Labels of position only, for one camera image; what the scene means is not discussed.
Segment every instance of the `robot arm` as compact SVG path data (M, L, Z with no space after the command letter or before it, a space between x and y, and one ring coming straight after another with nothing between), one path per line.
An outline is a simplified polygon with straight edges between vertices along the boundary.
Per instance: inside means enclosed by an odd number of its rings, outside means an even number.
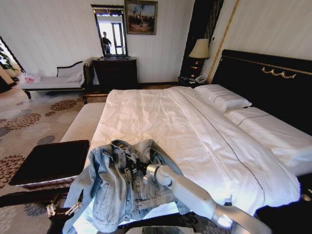
M156 179L161 185L171 189L173 195L196 214L206 217L218 226L231 227L232 234L271 234L271 229L258 219L235 206L217 204L210 194L169 166L149 165L144 183Z

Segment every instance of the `denim jacket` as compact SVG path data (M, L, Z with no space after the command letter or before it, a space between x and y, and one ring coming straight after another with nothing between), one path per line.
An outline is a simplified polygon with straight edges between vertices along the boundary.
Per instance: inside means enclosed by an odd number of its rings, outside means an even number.
M63 228L67 233L91 200L93 223L104 233L117 229L122 221L140 220L152 209L161 204L176 202L181 214L189 209L173 196L170 189L151 181L143 183L144 164L169 165L182 174L178 166L151 139L133 147L122 140L93 149L89 155L90 165L72 183L64 207L72 207L83 189L82 207L76 211Z

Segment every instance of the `lampshade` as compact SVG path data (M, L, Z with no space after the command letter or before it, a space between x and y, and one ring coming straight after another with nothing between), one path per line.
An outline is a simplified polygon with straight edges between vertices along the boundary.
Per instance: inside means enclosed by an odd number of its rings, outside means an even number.
M197 39L196 44L190 53L189 57L197 59L209 58L209 40Z

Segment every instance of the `dresser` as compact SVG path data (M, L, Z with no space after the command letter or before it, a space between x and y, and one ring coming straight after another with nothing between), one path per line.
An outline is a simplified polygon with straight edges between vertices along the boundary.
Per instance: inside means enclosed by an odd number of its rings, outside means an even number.
M104 57L93 60L98 82L105 89L133 89L137 87L137 59L135 57Z

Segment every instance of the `painting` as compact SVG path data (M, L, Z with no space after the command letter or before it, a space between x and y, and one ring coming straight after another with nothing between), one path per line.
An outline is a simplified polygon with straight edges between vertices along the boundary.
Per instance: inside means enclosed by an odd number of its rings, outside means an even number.
M156 34L157 1L125 0L128 34Z

